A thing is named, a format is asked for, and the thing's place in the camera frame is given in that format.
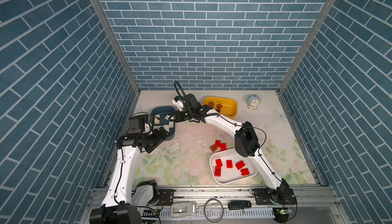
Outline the red lego brick lowest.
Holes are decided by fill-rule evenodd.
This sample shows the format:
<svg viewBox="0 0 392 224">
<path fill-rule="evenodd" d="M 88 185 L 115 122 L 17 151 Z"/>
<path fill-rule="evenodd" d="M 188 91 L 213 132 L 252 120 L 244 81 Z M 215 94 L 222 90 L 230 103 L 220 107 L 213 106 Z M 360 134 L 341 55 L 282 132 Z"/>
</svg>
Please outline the red lego brick lowest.
<svg viewBox="0 0 392 224">
<path fill-rule="evenodd" d="M 220 144 L 220 149 L 221 149 L 221 151 L 225 151 L 227 149 L 226 144 L 225 143 L 221 143 Z"/>
</svg>

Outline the red square lego brick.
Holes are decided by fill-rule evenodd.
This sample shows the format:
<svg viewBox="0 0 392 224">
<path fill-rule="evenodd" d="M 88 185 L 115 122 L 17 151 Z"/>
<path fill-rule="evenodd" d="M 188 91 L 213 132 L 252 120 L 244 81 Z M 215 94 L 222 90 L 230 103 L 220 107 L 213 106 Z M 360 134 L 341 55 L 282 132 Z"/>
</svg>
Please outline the red square lego brick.
<svg viewBox="0 0 392 224">
<path fill-rule="evenodd" d="M 233 168 L 233 162 L 232 162 L 232 160 L 227 160 L 227 161 L 226 161 L 226 167 L 227 167 L 228 169 L 232 169 L 232 168 Z"/>
</svg>

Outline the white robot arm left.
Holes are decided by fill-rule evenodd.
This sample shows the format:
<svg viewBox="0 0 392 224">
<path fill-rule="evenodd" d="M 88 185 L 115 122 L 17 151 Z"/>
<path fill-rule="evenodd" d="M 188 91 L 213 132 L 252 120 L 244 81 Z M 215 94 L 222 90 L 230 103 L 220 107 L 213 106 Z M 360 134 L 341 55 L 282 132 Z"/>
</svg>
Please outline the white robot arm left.
<svg viewBox="0 0 392 224">
<path fill-rule="evenodd" d="M 116 141 L 116 163 L 109 189 L 100 208 L 91 211 L 91 224 L 141 224 L 146 211 L 153 218 L 160 218 L 163 197 L 156 181 L 140 182 L 133 188 L 142 152 L 151 153 L 174 135 L 175 122 L 169 116 L 163 123 L 160 119 L 148 113 L 129 117 L 125 134 Z"/>
</svg>

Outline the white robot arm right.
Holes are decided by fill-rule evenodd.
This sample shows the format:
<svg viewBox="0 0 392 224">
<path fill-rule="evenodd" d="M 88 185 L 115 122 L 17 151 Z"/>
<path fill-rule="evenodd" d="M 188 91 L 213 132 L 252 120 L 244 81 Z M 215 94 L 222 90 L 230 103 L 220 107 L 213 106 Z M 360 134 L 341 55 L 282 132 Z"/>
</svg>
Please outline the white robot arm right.
<svg viewBox="0 0 392 224">
<path fill-rule="evenodd" d="M 259 138 L 256 135 L 256 127 L 250 122 L 240 123 L 220 114 L 209 105 L 201 105 L 193 94 L 186 94 L 179 82 L 174 82 L 177 96 L 173 99 L 176 110 L 169 118 L 175 123 L 184 121 L 203 122 L 215 126 L 234 138 L 236 152 L 249 158 L 257 171 L 261 174 L 267 189 L 269 198 L 275 204 L 286 203 L 296 205 L 297 198 L 287 181 L 275 172 L 271 164 L 262 153 Z"/>
</svg>

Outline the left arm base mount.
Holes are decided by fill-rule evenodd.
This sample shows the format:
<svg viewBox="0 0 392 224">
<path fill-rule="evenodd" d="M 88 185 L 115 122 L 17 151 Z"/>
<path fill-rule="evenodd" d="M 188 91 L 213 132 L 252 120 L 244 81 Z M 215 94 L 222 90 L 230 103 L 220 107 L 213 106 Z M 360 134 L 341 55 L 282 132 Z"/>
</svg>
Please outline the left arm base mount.
<svg viewBox="0 0 392 224">
<path fill-rule="evenodd" d="M 173 189 L 159 189 L 153 206 L 171 206 L 174 202 L 174 192 Z"/>
</svg>

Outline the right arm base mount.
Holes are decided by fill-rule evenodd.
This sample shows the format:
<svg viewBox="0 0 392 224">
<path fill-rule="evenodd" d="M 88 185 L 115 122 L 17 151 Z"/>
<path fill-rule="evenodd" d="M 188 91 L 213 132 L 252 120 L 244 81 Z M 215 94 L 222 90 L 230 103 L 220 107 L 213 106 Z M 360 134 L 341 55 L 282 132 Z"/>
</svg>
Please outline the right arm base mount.
<svg viewBox="0 0 392 224">
<path fill-rule="evenodd" d="M 297 198 L 291 188 L 255 188 L 251 190 L 257 205 L 296 205 Z"/>
</svg>

